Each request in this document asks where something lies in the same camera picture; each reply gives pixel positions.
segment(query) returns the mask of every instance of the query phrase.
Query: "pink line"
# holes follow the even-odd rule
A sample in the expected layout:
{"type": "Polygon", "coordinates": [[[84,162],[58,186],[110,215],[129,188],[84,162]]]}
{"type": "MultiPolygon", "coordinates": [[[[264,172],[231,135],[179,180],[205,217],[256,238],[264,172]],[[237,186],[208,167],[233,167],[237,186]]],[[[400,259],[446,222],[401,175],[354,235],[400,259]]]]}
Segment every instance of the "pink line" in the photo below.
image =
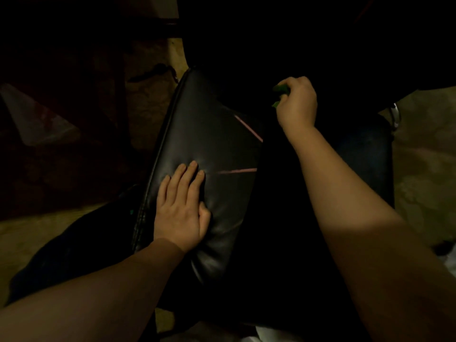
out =
{"type": "Polygon", "coordinates": [[[245,128],[247,128],[255,137],[257,137],[260,142],[263,142],[263,139],[253,129],[251,129],[248,124],[242,121],[239,116],[235,115],[234,117],[238,119],[239,122],[242,123],[245,126],[245,128]]]}
{"type": "Polygon", "coordinates": [[[219,171],[217,174],[253,173],[256,172],[256,170],[256,168],[235,169],[233,171],[219,171]]]}

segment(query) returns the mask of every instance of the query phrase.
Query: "chair seat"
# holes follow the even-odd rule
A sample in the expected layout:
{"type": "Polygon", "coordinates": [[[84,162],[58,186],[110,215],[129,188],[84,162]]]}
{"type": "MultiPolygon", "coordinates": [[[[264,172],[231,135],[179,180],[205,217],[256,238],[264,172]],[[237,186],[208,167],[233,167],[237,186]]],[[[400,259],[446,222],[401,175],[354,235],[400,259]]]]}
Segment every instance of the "chair seat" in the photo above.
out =
{"type": "MultiPolygon", "coordinates": [[[[305,328],[318,336],[331,335],[333,330],[322,326],[331,321],[334,331],[366,337],[274,110],[259,101],[254,113],[240,113],[220,102],[222,94],[220,83],[199,69],[188,70],[157,140],[134,249],[152,241],[158,187],[180,163],[195,159],[206,172],[202,195],[213,214],[207,236],[173,273],[159,306],[199,312],[209,320],[235,319],[298,333],[305,328]]],[[[389,123],[373,115],[319,128],[393,205],[389,123]]]]}

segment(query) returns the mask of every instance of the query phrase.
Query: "green object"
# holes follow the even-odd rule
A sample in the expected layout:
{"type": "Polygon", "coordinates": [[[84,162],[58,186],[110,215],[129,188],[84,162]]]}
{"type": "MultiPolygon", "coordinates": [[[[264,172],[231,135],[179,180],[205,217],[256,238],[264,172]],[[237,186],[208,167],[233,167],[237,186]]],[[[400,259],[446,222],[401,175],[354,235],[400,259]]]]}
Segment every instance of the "green object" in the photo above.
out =
{"type": "MultiPolygon", "coordinates": [[[[278,96],[282,96],[282,95],[287,95],[289,96],[290,95],[290,88],[288,87],[288,85],[286,84],[282,84],[282,85],[276,85],[272,88],[272,92],[275,92],[276,94],[278,94],[278,96]]],[[[280,101],[277,101],[275,102],[272,106],[274,108],[277,108],[277,106],[279,105],[280,101]]]]}

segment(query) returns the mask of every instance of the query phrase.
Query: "hand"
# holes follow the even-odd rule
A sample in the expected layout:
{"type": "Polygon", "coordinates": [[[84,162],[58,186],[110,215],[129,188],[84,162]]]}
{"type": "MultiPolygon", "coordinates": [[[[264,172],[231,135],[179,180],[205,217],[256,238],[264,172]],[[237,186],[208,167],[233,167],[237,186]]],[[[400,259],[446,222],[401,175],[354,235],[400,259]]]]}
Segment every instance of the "hand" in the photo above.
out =
{"type": "Polygon", "coordinates": [[[305,76],[287,78],[278,85],[287,84],[291,90],[289,96],[282,95],[277,106],[277,120],[291,144],[299,134],[315,125],[316,93],[305,76]]]}
{"type": "Polygon", "coordinates": [[[211,213],[199,201],[199,191],[204,181],[204,172],[193,161],[187,167],[178,166],[171,178],[167,175],[161,182],[157,197],[157,214],[154,224],[154,240],[164,238],[185,253],[196,247],[208,230],[211,213]]]}

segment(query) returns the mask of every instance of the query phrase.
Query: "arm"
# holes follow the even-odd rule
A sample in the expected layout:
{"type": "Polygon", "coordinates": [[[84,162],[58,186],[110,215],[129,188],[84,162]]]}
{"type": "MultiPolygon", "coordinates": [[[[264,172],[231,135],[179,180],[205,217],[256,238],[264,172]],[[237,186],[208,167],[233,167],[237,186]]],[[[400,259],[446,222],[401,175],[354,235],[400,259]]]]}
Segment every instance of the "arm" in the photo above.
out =
{"type": "Polygon", "coordinates": [[[0,311],[0,340],[137,341],[185,253],[202,240],[210,212],[199,203],[204,173],[177,168],[159,190],[154,241],[124,261],[42,290],[0,311]]]}
{"type": "Polygon", "coordinates": [[[277,118],[302,168],[318,224],[374,340],[454,339],[456,279],[314,128],[316,94],[288,78],[277,118]]]}

